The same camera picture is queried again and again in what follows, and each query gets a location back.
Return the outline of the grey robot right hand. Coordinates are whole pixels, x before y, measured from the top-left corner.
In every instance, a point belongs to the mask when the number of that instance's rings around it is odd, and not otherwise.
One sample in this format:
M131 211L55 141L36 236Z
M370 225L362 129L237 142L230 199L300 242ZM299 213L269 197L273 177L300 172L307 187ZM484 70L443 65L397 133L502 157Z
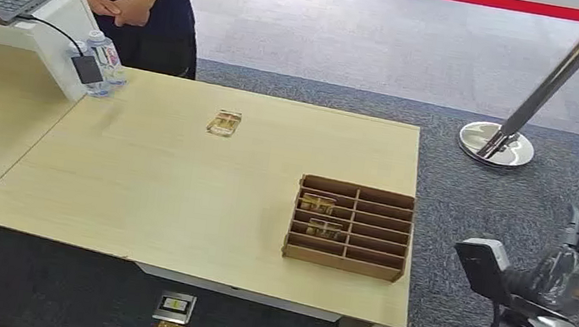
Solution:
M530 287L539 304L568 317L579 313L579 208L571 209L560 245L538 264Z

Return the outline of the person's left hand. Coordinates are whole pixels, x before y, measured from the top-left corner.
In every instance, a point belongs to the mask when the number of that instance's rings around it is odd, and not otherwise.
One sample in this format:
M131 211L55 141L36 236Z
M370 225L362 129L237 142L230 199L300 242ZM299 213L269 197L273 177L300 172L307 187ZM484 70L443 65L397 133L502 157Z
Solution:
M119 11L114 15L116 26L145 26L150 17L152 4L147 0L117 0L113 4Z

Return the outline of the person's right hand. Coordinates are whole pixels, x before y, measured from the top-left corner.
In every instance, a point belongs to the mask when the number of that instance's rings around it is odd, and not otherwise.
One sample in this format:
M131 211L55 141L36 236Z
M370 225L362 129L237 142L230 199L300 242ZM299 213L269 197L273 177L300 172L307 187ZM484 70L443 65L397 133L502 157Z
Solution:
M86 0L94 14L116 17L121 14L119 7L110 0Z

